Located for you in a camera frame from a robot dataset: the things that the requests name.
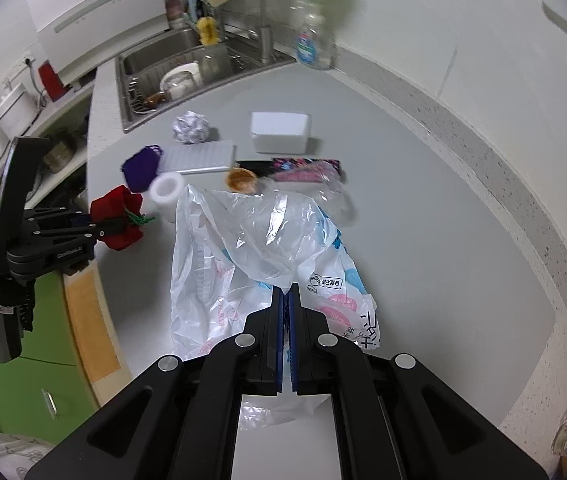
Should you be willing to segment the red fabric flower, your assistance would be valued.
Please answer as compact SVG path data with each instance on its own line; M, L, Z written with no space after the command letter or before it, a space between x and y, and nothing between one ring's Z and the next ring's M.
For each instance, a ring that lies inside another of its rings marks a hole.
M99 240L112 250L124 250L139 242L143 227L155 220L141 211L142 204L142 195L123 184L93 200L89 214L99 230Z

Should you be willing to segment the white printed plastic bag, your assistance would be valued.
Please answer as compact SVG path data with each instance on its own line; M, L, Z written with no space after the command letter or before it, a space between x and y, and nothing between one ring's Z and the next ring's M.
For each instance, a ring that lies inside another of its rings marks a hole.
M312 197L184 188L170 282L176 356L205 356L268 308L275 288L289 292L292 285L303 307L326 315L332 333L364 350L379 348L376 301L340 230Z

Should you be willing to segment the steel kitchen sink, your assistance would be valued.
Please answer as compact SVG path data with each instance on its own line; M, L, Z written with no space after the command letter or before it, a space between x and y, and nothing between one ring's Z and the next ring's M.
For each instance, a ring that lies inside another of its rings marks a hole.
M221 44L208 47L195 39L191 29L173 30L116 58L126 132L206 91L294 62L276 50L272 62L263 63L254 35L228 34Z

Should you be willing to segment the white rice cooker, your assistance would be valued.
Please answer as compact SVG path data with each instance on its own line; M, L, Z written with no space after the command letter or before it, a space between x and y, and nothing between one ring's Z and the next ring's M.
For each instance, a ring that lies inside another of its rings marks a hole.
M24 84L6 88L0 100L0 159L9 143L26 133L39 114L39 106Z

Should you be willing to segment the purple scrubber brush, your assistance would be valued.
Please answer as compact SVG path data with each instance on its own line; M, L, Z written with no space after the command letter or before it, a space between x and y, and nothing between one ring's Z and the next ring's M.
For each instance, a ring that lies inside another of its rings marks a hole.
M133 193L149 190L157 177L163 150L158 145L147 145L128 158L122 165L122 172L127 188Z

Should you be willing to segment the green cabinet door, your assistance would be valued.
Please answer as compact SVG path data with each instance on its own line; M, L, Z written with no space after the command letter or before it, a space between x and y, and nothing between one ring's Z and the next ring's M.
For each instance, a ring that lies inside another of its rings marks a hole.
M0 432L63 441L98 407L75 348L62 275L35 283L34 329L21 355L0 363Z

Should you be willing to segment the red kettle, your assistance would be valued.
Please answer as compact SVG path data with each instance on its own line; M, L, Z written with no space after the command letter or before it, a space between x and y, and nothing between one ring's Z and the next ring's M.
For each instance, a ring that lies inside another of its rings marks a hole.
M52 102L59 101L68 92L68 87L63 84L59 75L53 69L49 61L43 62L38 67L38 74L44 90Z

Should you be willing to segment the orange peel piece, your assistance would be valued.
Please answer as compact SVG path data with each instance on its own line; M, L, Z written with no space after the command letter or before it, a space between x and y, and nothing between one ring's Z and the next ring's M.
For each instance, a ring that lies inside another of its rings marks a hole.
M228 190L233 193L256 194L258 191L258 177L253 171L245 168L230 169L225 182Z

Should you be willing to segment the white ribbed tray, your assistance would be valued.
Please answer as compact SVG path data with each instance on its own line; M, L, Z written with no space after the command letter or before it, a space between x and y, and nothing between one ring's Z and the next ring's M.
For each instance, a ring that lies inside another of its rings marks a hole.
M200 144L178 144L165 148L157 172L207 174L231 169L234 150L231 141L208 141Z

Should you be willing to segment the dark patterned snack wrapper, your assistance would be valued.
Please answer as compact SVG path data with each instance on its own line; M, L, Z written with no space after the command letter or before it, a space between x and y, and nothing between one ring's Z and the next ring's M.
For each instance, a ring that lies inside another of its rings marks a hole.
M282 180L290 182L319 182L320 171L331 167L330 176L336 174L340 181L343 180L341 162L338 159L275 157L267 160L239 160L236 166L252 171L258 178L279 180L278 174L287 174Z

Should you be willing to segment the white foam box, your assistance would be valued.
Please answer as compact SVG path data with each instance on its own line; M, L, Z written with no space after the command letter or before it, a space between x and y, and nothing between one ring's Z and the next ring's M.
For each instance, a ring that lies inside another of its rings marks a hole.
M260 154L304 155L311 137L312 118L289 112L253 112L250 136Z

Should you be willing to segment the white countertop dishwasher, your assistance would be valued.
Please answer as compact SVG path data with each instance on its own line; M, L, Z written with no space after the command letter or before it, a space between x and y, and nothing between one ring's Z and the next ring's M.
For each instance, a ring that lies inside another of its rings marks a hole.
M168 29L164 0L26 0L38 41L63 84Z

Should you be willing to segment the yellow sponge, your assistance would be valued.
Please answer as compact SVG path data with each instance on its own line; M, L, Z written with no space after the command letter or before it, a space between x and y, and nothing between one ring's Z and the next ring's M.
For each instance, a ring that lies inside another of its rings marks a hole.
M204 16L196 22L196 28L200 35L200 42L204 47L216 46L220 43L217 22L211 16Z

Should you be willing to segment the steel gooseneck faucet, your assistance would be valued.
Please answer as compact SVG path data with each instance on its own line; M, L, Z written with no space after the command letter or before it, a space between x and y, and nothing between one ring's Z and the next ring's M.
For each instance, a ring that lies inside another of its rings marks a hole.
M274 38L267 18L266 0L258 0L256 32L259 46L259 61L262 65L274 63Z

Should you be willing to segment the clear soap dispenser bottle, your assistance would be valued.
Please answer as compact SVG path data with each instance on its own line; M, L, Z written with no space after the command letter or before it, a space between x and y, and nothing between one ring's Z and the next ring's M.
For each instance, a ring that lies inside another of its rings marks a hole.
M333 65L334 41L323 9L318 4L308 4L297 32L297 59L314 70L330 70Z

